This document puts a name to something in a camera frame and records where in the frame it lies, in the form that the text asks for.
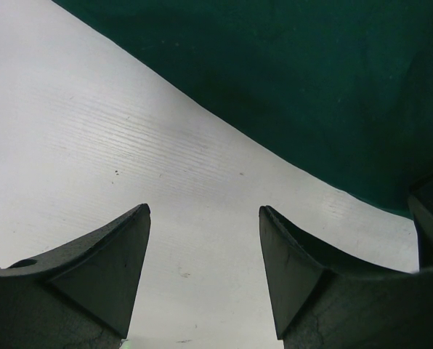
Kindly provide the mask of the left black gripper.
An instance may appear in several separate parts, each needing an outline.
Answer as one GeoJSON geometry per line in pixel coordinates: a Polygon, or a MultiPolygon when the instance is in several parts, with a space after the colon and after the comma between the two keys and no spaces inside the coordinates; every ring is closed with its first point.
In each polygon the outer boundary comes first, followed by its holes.
{"type": "Polygon", "coordinates": [[[433,170],[410,186],[408,206],[417,232],[419,267],[433,267],[433,170]]]}

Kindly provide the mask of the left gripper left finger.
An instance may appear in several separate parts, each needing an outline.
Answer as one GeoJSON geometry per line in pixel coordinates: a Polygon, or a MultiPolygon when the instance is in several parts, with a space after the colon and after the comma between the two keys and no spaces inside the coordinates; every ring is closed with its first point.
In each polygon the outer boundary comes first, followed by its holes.
{"type": "Polygon", "coordinates": [[[0,268],[0,348],[119,348],[150,235],[140,204],[48,252],[0,268]]]}

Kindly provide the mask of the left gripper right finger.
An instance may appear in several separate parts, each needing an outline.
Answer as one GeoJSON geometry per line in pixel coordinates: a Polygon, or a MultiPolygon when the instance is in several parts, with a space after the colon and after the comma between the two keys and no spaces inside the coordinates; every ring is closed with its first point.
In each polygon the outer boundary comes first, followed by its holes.
{"type": "Polygon", "coordinates": [[[285,348],[433,348],[433,268],[404,273],[354,257],[271,206],[259,236],[285,348]]]}

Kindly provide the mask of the dark green surgical cloth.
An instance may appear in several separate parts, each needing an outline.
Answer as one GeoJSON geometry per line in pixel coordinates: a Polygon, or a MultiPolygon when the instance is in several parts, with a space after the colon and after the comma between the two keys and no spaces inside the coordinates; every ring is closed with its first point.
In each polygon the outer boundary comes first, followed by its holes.
{"type": "Polygon", "coordinates": [[[433,1],[61,1],[295,167],[408,217],[433,170],[433,1]]]}

